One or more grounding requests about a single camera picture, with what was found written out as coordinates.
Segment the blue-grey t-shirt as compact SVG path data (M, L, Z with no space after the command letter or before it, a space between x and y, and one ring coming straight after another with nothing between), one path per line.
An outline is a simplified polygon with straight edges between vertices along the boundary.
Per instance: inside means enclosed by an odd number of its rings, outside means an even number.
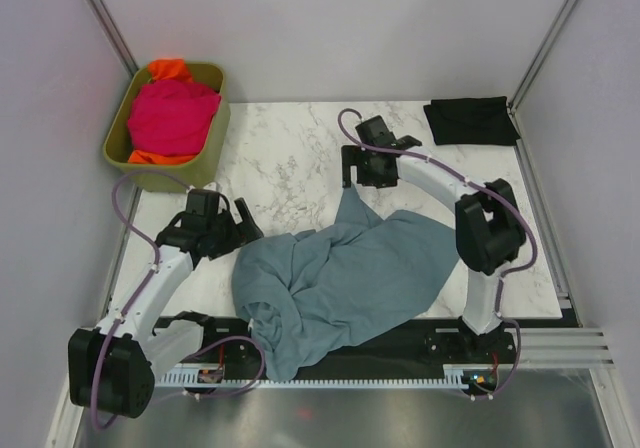
M240 250L233 303L265 352L267 377L285 382L426 312L458 261L452 228L406 210L382 218L347 188L332 225Z

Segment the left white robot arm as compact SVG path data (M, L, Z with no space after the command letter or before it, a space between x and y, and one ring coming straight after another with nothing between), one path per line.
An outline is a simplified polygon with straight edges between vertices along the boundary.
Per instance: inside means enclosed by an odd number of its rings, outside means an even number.
M263 233L242 198L192 189L183 211L151 242L152 260L138 285L93 328L79 328L68 342L71 402L114 416L136 418L148 406L157 381L192 355L208 361L219 337L196 315L156 326L174 292L198 264L227 255Z

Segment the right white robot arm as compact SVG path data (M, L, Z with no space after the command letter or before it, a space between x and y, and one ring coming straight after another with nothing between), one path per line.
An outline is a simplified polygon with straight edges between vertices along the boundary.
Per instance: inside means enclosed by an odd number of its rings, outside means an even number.
M341 147L342 185L390 188L399 181L426 192L454 215L456 250L467 267L462 321L458 336L467 360L483 360L494 349L490 332L502 323L504 278L526 241L514 193L503 179L480 185L433 158L422 148L408 150L356 145Z

